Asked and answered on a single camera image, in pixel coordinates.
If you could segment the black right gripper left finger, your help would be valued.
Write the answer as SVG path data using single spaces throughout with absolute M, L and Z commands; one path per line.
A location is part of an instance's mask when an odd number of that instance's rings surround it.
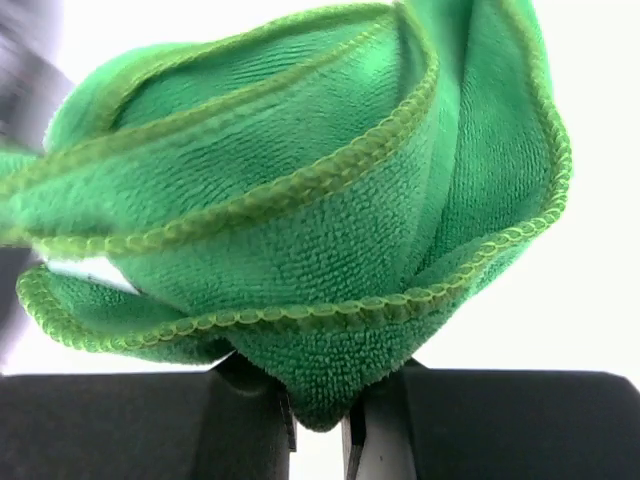
M 243 357 L 200 372 L 1 381 L 5 479 L 285 479 L 295 449 L 281 384 Z

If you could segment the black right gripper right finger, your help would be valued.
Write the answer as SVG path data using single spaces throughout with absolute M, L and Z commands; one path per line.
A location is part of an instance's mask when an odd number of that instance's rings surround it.
M 349 479 L 638 480 L 639 393 L 589 371 L 405 364 L 343 421 Z

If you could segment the green microfiber cloth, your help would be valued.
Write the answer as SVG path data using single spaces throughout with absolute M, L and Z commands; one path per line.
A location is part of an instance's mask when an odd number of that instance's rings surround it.
M 1 242 L 54 341 L 280 380 L 335 426 L 566 207 L 529 1 L 325 6 L 127 52 L 1 151 Z

